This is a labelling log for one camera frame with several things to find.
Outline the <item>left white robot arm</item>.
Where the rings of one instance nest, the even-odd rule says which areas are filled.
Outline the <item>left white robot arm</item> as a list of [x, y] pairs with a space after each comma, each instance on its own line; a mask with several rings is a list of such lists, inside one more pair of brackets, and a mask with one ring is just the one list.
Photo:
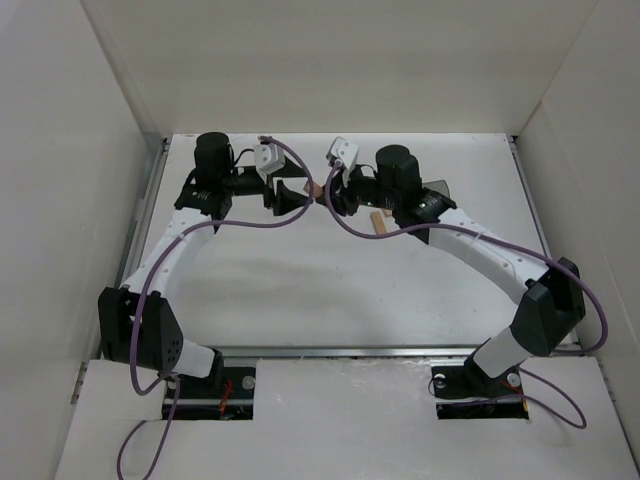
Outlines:
[[146, 395], [139, 369], [160, 380], [193, 379], [217, 390], [224, 382], [223, 354], [184, 335], [171, 300], [203, 247], [223, 226], [249, 227], [227, 215], [236, 197], [259, 196], [276, 217], [273, 228], [300, 218], [309, 194], [288, 189], [287, 178], [312, 178], [302, 158], [283, 142], [261, 136], [250, 147], [253, 161], [238, 165], [228, 135], [209, 132], [196, 139], [194, 167], [187, 175], [161, 238], [140, 266], [118, 287], [105, 288], [97, 302], [103, 356], [126, 364], [134, 391]]

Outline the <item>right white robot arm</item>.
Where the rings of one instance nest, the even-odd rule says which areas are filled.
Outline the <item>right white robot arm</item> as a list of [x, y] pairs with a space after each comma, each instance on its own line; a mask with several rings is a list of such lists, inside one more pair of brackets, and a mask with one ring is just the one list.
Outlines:
[[554, 261], [489, 235], [448, 195], [423, 183], [418, 160], [407, 147], [379, 149], [370, 176], [363, 174], [358, 154], [354, 143], [334, 140], [327, 153], [332, 174], [321, 204], [339, 216], [352, 216], [361, 206], [390, 211], [400, 232], [470, 266], [516, 305], [509, 326], [462, 366], [435, 376], [445, 381], [447, 399], [499, 396], [517, 365], [551, 355], [584, 318], [578, 268], [566, 258]]

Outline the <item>smoky transparent plastic box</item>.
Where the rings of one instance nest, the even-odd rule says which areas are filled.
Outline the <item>smoky transparent plastic box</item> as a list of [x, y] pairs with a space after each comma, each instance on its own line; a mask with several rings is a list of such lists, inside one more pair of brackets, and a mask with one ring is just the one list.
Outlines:
[[449, 197], [449, 188], [444, 180], [412, 181], [405, 197], [411, 225], [437, 224], [443, 213], [456, 206]]

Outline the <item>wood block one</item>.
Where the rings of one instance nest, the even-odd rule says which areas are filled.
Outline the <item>wood block one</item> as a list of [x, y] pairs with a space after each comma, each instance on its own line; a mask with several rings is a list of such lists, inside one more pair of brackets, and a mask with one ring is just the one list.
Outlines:
[[319, 202], [324, 195], [324, 188], [315, 182], [307, 181], [303, 190], [310, 194], [315, 202]]

